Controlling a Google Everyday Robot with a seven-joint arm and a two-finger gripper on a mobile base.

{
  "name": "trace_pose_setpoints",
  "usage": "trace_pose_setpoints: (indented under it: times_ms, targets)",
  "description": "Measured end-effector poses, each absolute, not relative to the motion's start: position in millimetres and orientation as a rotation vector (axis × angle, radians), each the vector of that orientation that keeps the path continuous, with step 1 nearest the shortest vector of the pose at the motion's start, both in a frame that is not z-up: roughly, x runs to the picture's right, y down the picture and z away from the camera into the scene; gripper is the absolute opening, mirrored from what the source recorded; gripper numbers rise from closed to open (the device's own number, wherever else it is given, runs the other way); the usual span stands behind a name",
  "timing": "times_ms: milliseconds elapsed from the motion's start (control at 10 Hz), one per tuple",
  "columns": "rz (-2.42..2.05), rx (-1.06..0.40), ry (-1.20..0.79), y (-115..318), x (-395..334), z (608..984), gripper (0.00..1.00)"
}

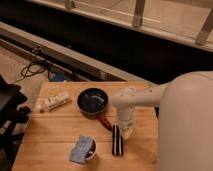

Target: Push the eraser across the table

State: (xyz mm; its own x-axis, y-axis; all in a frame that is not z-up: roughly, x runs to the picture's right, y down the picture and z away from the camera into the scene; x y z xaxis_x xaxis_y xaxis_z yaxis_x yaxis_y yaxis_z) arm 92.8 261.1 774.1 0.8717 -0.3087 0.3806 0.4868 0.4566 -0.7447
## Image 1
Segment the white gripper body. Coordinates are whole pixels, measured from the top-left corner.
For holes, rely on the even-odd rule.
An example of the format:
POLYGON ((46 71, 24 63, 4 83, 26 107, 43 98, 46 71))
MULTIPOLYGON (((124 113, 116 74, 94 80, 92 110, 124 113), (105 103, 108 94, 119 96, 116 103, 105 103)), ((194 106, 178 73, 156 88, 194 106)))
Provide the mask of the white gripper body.
POLYGON ((134 129, 134 116, 132 113, 119 112, 117 114, 117 125, 120 129, 121 136, 128 139, 134 129))

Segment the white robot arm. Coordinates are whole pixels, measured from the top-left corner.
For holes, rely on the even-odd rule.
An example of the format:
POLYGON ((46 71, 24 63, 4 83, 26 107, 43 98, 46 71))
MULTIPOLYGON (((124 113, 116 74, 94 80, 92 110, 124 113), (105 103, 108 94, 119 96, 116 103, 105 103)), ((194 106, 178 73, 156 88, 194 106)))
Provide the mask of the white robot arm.
POLYGON ((158 114, 158 171, 213 171, 213 71, 196 71, 172 81, 113 93, 116 121, 132 133, 134 108, 155 106, 158 114))

